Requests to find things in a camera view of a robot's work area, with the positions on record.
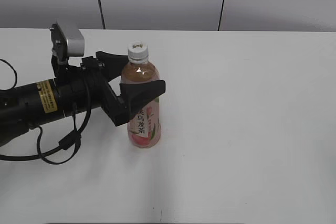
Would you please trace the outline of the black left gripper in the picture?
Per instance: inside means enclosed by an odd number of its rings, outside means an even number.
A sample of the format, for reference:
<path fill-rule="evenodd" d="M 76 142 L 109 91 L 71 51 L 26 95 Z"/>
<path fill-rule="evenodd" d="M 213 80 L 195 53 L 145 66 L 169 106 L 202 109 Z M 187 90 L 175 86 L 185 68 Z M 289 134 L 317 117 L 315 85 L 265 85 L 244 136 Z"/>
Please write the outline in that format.
<path fill-rule="evenodd" d="M 101 107 L 115 126 L 128 123 L 130 114 L 137 114 L 166 91 L 166 82 L 156 80 L 140 84 L 122 83 L 121 96 L 116 95 L 109 82 L 121 76 L 128 62 L 127 55 L 103 51 L 97 51 L 95 57 L 82 58 L 80 67 L 58 65 L 56 58 L 52 57 L 58 108 L 68 117 L 72 114 L 73 105 L 76 105 L 77 114 L 87 108 Z"/>

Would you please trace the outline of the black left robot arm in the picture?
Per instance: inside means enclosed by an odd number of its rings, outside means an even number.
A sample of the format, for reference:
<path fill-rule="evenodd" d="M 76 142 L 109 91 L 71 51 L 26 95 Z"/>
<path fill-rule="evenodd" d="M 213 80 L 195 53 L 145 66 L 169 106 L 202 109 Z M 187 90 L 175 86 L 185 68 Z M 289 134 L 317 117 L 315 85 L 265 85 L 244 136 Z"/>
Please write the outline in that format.
<path fill-rule="evenodd" d="M 101 107 L 115 126 L 127 124 L 147 104 L 165 92 L 163 80 L 120 84 L 116 95 L 109 82 L 121 75 L 127 56 L 102 51 L 82 59 L 80 66 L 61 67 L 55 57 L 56 77 L 1 92 L 1 145 L 34 126 L 44 125 Z"/>

